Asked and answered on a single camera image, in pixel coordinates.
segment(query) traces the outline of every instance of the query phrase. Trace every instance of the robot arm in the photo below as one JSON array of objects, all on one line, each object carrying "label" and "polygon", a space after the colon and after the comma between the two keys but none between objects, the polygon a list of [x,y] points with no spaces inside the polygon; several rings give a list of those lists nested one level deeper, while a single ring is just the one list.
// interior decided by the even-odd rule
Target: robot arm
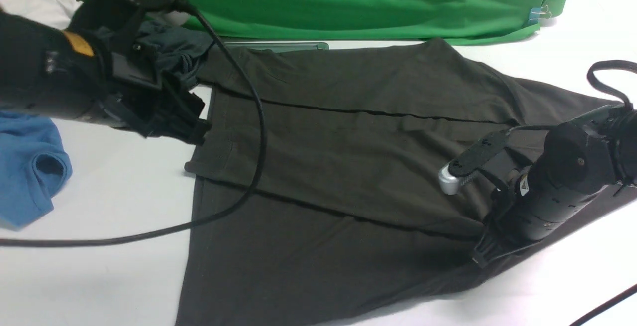
[{"label": "robot arm", "polygon": [[[202,144],[204,103],[134,43],[147,13],[184,0],[87,0],[67,31],[0,11],[0,109]],[[98,30],[114,36],[105,42]]]},{"label": "robot arm", "polygon": [[[635,183],[637,112],[626,95],[594,76],[596,70],[607,69],[637,73],[637,64],[603,61],[589,70],[592,86],[623,104],[603,106],[558,126],[491,133],[440,170],[446,194],[456,194],[478,173],[496,186],[484,234],[473,249],[480,267],[541,242],[607,186],[621,183],[619,193]],[[510,133],[524,129],[549,130],[544,153],[535,163],[507,147]],[[512,171],[516,176],[508,179]]]}]

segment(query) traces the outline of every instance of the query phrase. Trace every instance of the blue fabric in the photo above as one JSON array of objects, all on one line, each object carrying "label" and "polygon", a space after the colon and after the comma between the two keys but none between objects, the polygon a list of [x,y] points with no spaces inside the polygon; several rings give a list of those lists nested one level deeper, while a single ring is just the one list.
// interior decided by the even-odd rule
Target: blue fabric
[{"label": "blue fabric", "polygon": [[0,111],[1,219],[21,228],[50,212],[71,173],[50,119]]}]

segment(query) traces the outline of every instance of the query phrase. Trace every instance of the orange label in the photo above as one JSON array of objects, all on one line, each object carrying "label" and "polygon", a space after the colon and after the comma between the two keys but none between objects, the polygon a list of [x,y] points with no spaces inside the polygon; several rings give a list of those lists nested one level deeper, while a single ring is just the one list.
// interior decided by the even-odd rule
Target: orange label
[{"label": "orange label", "polygon": [[64,36],[66,36],[66,38],[71,43],[71,47],[73,48],[73,51],[77,52],[78,54],[82,54],[89,57],[95,56],[95,52],[93,52],[91,45],[89,45],[89,43],[86,40],[84,40],[80,35],[77,35],[68,31],[62,31],[62,33],[64,34]]}]

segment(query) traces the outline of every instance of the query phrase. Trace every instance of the black power cord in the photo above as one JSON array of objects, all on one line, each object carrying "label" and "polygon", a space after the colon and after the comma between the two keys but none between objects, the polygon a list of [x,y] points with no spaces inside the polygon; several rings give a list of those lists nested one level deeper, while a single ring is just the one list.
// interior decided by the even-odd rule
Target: black power cord
[{"label": "black power cord", "polygon": [[186,222],[185,224],[172,226],[170,228],[149,231],[148,233],[95,240],[18,240],[0,238],[0,247],[88,247],[128,244],[130,242],[148,240],[150,238],[157,238],[173,233],[179,233],[180,231],[185,231],[196,228],[198,226],[209,224],[210,222],[214,222],[223,217],[226,217],[227,215],[232,214],[234,211],[238,210],[250,197],[252,197],[257,189],[257,185],[259,184],[259,180],[261,179],[261,175],[263,173],[263,167],[266,161],[266,149],[268,148],[266,120],[259,94],[252,84],[252,81],[250,81],[250,79],[248,78],[246,72],[243,70],[243,68],[241,68],[241,66],[239,66],[239,63],[237,63],[236,59],[233,58],[232,54],[230,54],[230,51],[228,51],[228,48],[223,44],[223,41],[221,41],[221,38],[216,34],[212,26],[210,26],[210,23],[207,22],[206,18],[200,13],[200,11],[189,4],[189,2],[186,0],[178,0],[176,2],[176,8],[177,10],[184,11],[197,18],[197,20],[201,23],[201,26],[203,26],[204,29],[210,34],[210,36],[214,40],[214,43],[219,47],[221,52],[223,52],[223,55],[226,56],[232,66],[236,68],[237,72],[239,72],[241,77],[246,81],[246,83],[250,87],[250,91],[252,92],[254,102],[257,106],[257,112],[259,114],[259,158],[257,160],[257,167],[255,168],[254,176],[252,177],[250,185],[245,190],[245,193],[241,196],[241,198],[239,198],[238,201],[232,204],[232,206],[230,206],[226,210],[220,211],[219,213],[215,213],[208,217],[203,217],[192,222]]},{"label": "black power cord", "polygon": [[606,301],[605,303],[599,305],[598,307],[590,310],[586,315],[580,317],[575,322],[573,322],[570,326],[582,326],[585,322],[590,321],[593,317],[598,316],[602,312],[605,312],[609,308],[621,303],[625,299],[628,299],[630,296],[637,293],[637,284],[632,285],[632,287],[627,288],[623,292],[617,294],[612,299]]}]

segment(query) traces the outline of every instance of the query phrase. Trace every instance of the black cable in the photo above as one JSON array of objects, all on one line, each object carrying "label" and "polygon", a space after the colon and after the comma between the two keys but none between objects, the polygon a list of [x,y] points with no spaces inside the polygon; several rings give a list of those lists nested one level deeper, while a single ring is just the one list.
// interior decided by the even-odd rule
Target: black cable
[{"label": "black cable", "polygon": [[622,102],[624,102],[624,106],[626,109],[633,110],[633,105],[628,99],[628,96],[626,96],[623,92],[617,91],[607,84],[599,81],[599,79],[595,76],[595,72],[601,70],[623,70],[633,72],[633,74],[637,74],[637,63],[620,59],[599,61],[592,64],[591,68],[589,68],[589,71],[586,74],[586,79],[589,80],[589,83],[591,84],[591,86],[593,86],[593,88],[595,88],[599,92],[607,93],[608,95],[619,98],[620,100],[622,100]]},{"label": "black cable", "polygon": [[594,308],[593,310],[590,310],[586,315],[584,315],[584,316],[580,317],[579,319],[577,319],[570,326],[582,326],[583,324],[585,324],[585,322],[591,320],[593,317],[598,316],[599,314],[601,314],[602,312],[605,312],[609,308],[612,308],[613,306],[617,305],[618,303],[621,303],[621,301],[624,301],[625,299],[628,299],[630,296],[634,295],[635,293],[637,293],[637,284],[632,285],[632,287],[627,288],[623,292],[621,292],[618,295],[614,296],[612,299],[610,299],[610,300],[606,301],[605,303],[599,305],[598,307]]},{"label": "black cable", "polygon": [[237,72],[241,75],[241,77],[246,81],[250,91],[252,92],[252,96],[254,102],[257,106],[257,112],[259,114],[259,131],[260,131],[260,140],[259,140],[259,158],[257,160],[257,167],[254,171],[254,176],[252,177],[252,182],[245,190],[245,193],[236,201],[232,206],[227,208],[226,210],[220,211],[219,213],[210,215],[208,217],[203,217],[201,219],[186,222],[185,224],[180,224],[176,226],[172,226],[170,228],[165,228],[161,230],[149,231],[148,233],[141,233],[137,235],[130,235],[126,237],[117,237],[117,238],[103,238],[103,239],[95,239],[95,240],[17,240],[17,239],[7,239],[0,238],[0,247],[87,247],[87,246],[111,246],[111,245],[120,245],[127,244],[130,242],[136,242],[141,240],[148,240],[150,238],[162,237],[173,233],[179,233],[180,231],[189,230],[192,228],[196,228],[197,226],[209,224],[215,220],[219,220],[223,217],[226,217],[229,214],[232,214],[238,208],[240,208],[255,192],[257,189],[257,185],[259,184],[259,180],[261,179],[261,174],[263,173],[263,167],[266,161],[266,149],[268,147],[268,134],[266,129],[266,119],[263,113],[263,105],[261,103],[261,99],[259,98],[259,94],[257,93],[256,88],[248,78],[246,72],[239,66],[236,59],[233,58],[230,51],[228,51],[227,47],[221,41],[221,38],[216,34],[210,23],[201,15],[201,13],[194,7],[191,6],[187,1],[179,1],[180,8],[184,9],[184,12],[193,15],[199,20],[204,29],[210,34],[213,38],[216,45],[221,49],[221,52],[226,56],[226,58],[230,61],[232,66],[236,68]]}]

